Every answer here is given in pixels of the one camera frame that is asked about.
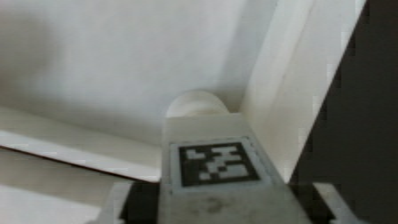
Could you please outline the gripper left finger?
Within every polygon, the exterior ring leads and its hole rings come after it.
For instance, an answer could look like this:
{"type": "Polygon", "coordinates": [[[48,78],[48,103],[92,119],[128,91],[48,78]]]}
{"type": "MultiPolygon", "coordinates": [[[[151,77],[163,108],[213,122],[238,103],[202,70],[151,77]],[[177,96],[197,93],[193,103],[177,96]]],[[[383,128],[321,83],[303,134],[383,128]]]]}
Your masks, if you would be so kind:
{"type": "Polygon", "coordinates": [[[117,182],[96,219],[87,224],[156,224],[160,184],[117,182]]]}

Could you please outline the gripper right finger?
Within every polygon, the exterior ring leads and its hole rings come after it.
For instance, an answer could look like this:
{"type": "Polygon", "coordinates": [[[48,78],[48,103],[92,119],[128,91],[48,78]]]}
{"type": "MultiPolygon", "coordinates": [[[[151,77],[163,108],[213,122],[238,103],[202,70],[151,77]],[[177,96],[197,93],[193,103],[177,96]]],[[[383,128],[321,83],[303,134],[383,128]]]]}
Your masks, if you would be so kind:
{"type": "Polygon", "coordinates": [[[330,183],[291,183],[293,191],[311,224],[369,224],[353,214],[330,183]]]}

